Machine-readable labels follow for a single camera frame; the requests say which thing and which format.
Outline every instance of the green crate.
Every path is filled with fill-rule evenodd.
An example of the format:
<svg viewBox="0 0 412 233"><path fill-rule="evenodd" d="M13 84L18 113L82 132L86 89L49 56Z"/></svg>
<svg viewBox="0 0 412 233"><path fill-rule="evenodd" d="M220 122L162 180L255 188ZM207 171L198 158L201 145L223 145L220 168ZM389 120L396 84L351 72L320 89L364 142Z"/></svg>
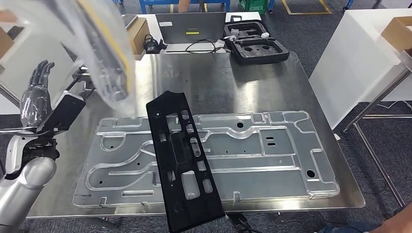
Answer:
<svg viewBox="0 0 412 233"><path fill-rule="evenodd" d="M259 14L265 14L267 0L239 0L239 5L243 11L257 11Z"/></svg>

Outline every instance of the person's hand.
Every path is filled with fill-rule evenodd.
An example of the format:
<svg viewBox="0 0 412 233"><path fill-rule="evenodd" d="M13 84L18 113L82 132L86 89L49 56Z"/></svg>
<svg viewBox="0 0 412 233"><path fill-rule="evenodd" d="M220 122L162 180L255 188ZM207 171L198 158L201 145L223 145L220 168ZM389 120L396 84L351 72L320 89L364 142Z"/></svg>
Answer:
<svg viewBox="0 0 412 233"><path fill-rule="evenodd" d="M37 127L52 112L48 88L54 62L42 61L33 71L29 87L20 100L20 120L23 127Z"/></svg>
<svg viewBox="0 0 412 233"><path fill-rule="evenodd" d="M412 204L370 233L412 233Z"/></svg>

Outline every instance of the black foam bracket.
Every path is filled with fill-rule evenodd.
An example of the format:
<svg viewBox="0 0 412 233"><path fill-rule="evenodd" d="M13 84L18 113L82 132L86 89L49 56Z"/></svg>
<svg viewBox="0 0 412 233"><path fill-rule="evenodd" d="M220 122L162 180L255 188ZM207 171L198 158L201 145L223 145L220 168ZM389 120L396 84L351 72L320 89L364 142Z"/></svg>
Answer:
<svg viewBox="0 0 412 233"><path fill-rule="evenodd" d="M222 202L185 94L166 91L147 103L146 110L169 231L178 233L223 217ZM167 115L178 116L181 131L170 132ZM190 171L196 177L200 191L198 197L190 197L184 191L182 174Z"/></svg>

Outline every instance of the laptop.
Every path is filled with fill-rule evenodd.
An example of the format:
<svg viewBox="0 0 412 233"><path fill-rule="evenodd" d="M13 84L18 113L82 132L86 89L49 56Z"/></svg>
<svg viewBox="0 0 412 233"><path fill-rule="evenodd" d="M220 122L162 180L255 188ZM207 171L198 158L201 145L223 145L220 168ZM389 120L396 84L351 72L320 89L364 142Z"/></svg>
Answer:
<svg viewBox="0 0 412 233"><path fill-rule="evenodd" d="M166 44L216 42L223 38L226 12L156 14L156 18Z"/></svg>

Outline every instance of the cardboard box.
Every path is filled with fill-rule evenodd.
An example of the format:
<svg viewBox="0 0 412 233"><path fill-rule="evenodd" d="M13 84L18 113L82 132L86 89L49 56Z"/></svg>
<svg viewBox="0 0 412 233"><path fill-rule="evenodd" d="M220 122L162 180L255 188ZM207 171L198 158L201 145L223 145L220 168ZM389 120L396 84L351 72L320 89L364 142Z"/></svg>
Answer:
<svg viewBox="0 0 412 233"><path fill-rule="evenodd" d="M149 26L145 18L137 18L136 21L127 29L127 37L132 46L133 54L139 55L144 52L144 37L150 34Z"/></svg>
<svg viewBox="0 0 412 233"><path fill-rule="evenodd" d="M394 17L382 32L396 50L402 52L412 48L412 17Z"/></svg>
<svg viewBox="0 0 412 233"><path fill-rule="evenodd" d="M2 58L9 48L12 47L14 41L9 37L9 35L0 28L0 58Z"/></svg>

